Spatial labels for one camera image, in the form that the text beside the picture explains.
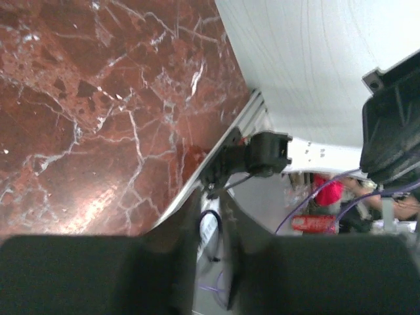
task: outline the black device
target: black device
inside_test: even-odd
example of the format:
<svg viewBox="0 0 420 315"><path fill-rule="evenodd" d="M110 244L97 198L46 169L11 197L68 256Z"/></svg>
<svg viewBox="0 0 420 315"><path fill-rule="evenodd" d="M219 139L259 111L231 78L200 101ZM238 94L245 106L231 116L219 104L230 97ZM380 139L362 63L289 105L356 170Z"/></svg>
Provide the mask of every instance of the black device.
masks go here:
<svg viewBox="0 0 420 315"><path fill-rule="evenodd" d="M365 78L361 167L387 186L418 179L417 54ZM291 137L225 139L200 179L220 196L227 307L236 314L418 314L416 252L398 236L275 236L223 190L230 175L268 177L291 163ZM139 238L18 236L0 247L2 314L190 315L201 192Z"/></svg>

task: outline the hand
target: hand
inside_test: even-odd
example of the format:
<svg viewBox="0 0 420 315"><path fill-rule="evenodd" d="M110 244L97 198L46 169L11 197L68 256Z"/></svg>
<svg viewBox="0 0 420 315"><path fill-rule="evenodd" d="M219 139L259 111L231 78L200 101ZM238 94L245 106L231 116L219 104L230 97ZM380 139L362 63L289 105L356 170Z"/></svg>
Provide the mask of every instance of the hand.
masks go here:
<svg viewBox="0 0 420 315"><path fill-rule="evenodd" d="M360 186L359 182L356 179L351 178L351 177L342 178L340 182L341 184L346 186L346 188L349 190L354 190Z"/></svg>

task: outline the white panel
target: white panel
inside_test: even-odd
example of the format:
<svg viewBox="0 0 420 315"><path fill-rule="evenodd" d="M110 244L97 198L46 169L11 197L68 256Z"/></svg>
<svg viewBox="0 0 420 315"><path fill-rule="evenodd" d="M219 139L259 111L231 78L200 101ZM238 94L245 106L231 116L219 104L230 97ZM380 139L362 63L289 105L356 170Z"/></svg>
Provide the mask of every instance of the white panel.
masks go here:
<svg viewBox="0 0 420 315"><path fill-rule="evenodd" d="M420 1L217 0L250 87L276 131L362 145L362 76L420 48Z"/></svg>

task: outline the red object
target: red object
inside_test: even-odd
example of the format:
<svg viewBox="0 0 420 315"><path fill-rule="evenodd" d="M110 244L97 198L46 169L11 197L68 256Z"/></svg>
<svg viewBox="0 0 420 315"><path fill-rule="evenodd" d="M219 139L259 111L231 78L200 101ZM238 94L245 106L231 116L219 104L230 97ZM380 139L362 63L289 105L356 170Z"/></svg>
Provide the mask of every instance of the red object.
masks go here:
<svg viewBox="0 0 420 315"><path fill-rule="evenodd" d="M296 231L307 233L324 233L330 228L330 232L336 232L334 215L295 215L291 220L291 226Z"/></svg>
<svg viewBox="0 0 420 315"><path fill-rule="evenodd" d="M314 184L315 187L321 186L323 183L327 182L327 179L321 177L320 175L314 174ZM318 192L316 195L315 202L321 206L328 206L338 202L341 199L341 194L343 193L343 184L338 180L327 185L324 189Z"/></svg>

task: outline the person's arm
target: person's arm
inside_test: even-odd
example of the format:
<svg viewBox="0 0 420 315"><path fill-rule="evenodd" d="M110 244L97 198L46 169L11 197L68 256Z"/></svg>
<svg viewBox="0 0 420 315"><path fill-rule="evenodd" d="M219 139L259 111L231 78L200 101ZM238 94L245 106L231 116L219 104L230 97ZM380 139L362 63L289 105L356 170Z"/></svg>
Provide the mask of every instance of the person's arm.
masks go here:
<svg viewBox="0 0 420 315"><path fill-rule="evenodd" d="M361 197L366 194L370 194L372 191L368 188L361 186L357 180L352 178L346 178L342 180L342 183L347 187L347 189L352 192L356 197ZM364 200L364 203L375 210L382 211L382 201L381 196L376 195L368 197ZM407 220L408 218L416 215L420 209L420 203L413 197L408 196L403 201L394 201L394 216L398 220Z"/></svg>

